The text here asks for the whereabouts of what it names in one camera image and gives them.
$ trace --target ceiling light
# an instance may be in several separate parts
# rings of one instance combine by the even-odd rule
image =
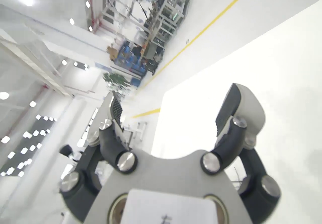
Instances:
[[[14,155],[15,155],[15,152],[11,151],[11,152],[9,153],[9,155],[8,155],[8,158],[9,158],[9,159],[12,159],[12,158],[14,157]]]
[[[5,100],[9,97],[9,94],[7,92],[0,92],[0,99]]]
[[[29,132],[24,132],[23,135],[22,135],[22,137],[27,138],[28,137],[28,134],[29,134]]]
[[[26,6],[32,6],[34,0],[19,0],[21,3],[25,4]]]
[[[1,142],[4,143],[4,144],[7,144],[7,142],[9,142],[10,140],[10,137],[9,136],[5,136],[1,139]]]
[[[11,175],[13,172],[14,172],[14,168],[13,167],[11,167],[11,168],[9,168],[8,170],[7,170],[7,174],[8,175]]]
[[[24,148],[21,149],[21,152],[20,153],[22,155],[24,155],[25,153],[27,153],[27,151],[28,151],[28,148],[24,147]]]
[[[86,140],[84,140],[84,139],[79,139],[79,140],[78,140],[78,142],[77,142],[77,144],[76,144],[76,146],[77,146],[77,147],[83,147],[83,146],[84,146],[84,144],[85,144],[85,142],[86,142]]]
[[[21,170],[23,168],[23,166],[24,166],[24,163],[20,162],[19,165],[17,166],[17,168]]]
[[[29,132],[24,132],[23,135],[22,135],[24,138],[32,138],[32,134],[29,133]]]
[[[36,103],[36,102],[34,102],[34,101],[31,101],[31,102],[29,103],[29,106],[30,106],[31,108],[35,107],[36,105],[37,105],[37,103]]]

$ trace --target white wall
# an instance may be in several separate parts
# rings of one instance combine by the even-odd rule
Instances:
[[[102,77],[102,72],[98,68],[89,67],[88,71],[72,65],[64,75],[63,85],[78,89],[84,92],[93,92],[93,88],[98,78]]]
[[[58,150],[64,144],[70,144],[75,151],[79,150],[76,144],[94,110],[100,107],[108,89],[100,70],[90,68],[86,72],[76,68],[72,61],[66,66],[62,81],[91,92],[88,94],[70,89],[75,94],[75,98],[72,99],[46,90],[46,96],[37,101],[37,106],[40,107],[35,107],[29,124],[33,123],[36,114],[58,120],[51,128],[50,134],[45,137],[25,175],[19,178],[18,182],[10,181],[11,190],[1,193],[1,203],[9,198],[9,203],[1,210],[1,218],[10,221],[9,223],[56,224],[62,221],[60,213],[67,210],[58,193],[58,182],[70,161],[60,155]],[[16,133],[18,136],[23,134],[21,129]]]
[[[321,30],[322,0],[166,92],[152,154],[213,149],[225,95],[232,83],[245,85],[266,115],[256,150],[282,190],[267,223],[321,223]],[[233,168],[229,175],[236,178]]]

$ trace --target white floor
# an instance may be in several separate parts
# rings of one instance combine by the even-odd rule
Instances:
[[[133,120],[129,117],[160,108],[166,91],[317,1],[238,0],[181,52],[187,40],[192,41],[231,2],[234,2],[234,0],[191,0],[189,13],[177,35],[168,43],[156,75],[152,77],[148,73],[138,94],[124,101],[126,121],[131,123]],[[216,83],[216,78],[213,76],[213,79],[196,85],[200,86],[201,92],[211,92],[209,85]],[[135,119],[135,121],[144,120],[153,123],[149,127],[151,129],[149,138],[146,139],[147,151],[152,148],[157,116],[158,114],[153,114]]]

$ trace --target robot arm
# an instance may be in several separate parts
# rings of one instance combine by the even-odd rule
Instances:
[[[128,220],[128,209],[136,206],[133,199],[127,202],[131,190],[210,199],[216,204],[219,224],[259,224],[273,212],[281,192],[254,149],[265,114],[248,88],[239,84],[231,86],[216,119],[218,140],[212,151],[198,150],[175,160],[156,158],[139,149],[126,149],[116,139],[116,124],[110,120],[115,118],[112,96],[107,99],[104,103],[108,105],[108,114],[105,114],[108,118],[101,123],[96,139],[91,140],[92,146],[86,148],[75,171],[61,185],[66,204],[80,221],[117,224],[121,223],[123,213]],[[93,157],[85,155],[87,152],[93,153]],[[224,172],[237,156],[247,174],[238,192]],[[93,177],[93,164],[100,159],[107,160],[114,172],[99,190],[88,178]],[[81,166],[90,163],[91,169]],[[130,223],[145,223],[142,215],[130,215],[130,220]]]

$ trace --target industrial equipment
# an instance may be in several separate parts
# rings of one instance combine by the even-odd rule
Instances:
[[[143,1],[151,4],[150,13],[147,13],[142,7],[141,2]],[[120,13],[116,9],[116,2],[125,7],[126,13]],[[125,56],[124,53],[119,53],[115,63],[141,77],[145,76],[147,70],[154,73],[162,60],[166,44],[176,34],[187,14],[189,0],[132,0],[131,6],[127,6],[120,0],[105,0],[105,3],[106,7],[103,10],[105,16],[118,22],[121,26],[125,23],[132,23],[138,29],[134,42],[128,40],[126,34],[124,35],[126,40],[121,52],[126,51],[128,54]],[[140,4],[146,16],[144,23],[141,23],[142,20],[132,14],[135,3]],[[141,47],[139,56],[132,52],[135,45]]]
[[[128,149],[119,125],[122,108],[115,94],[109,93],[103,104],[91,126],[89,146],[75,170],[61,182],[63,199],[81,222],[172,223],[171,214],[175,214],[173,223],[191,223],[183,221],[186,215],[193,219],[202,212],[199,217],[208,218],[194,223],[208,224],[211,219],[219,224],[259,224],[274,211],[281,191],[254,149],[265,114],[247,87],[232,84],[227,93],[216,118],[214,149],[197,150],[175,160]],[[247,175],[238,191],[224,171],[237,156]],[[104,186],[94,173],[101,160],[114,168]],[[173,205],[168,208],[172,213],[155,215],[168,204]]]

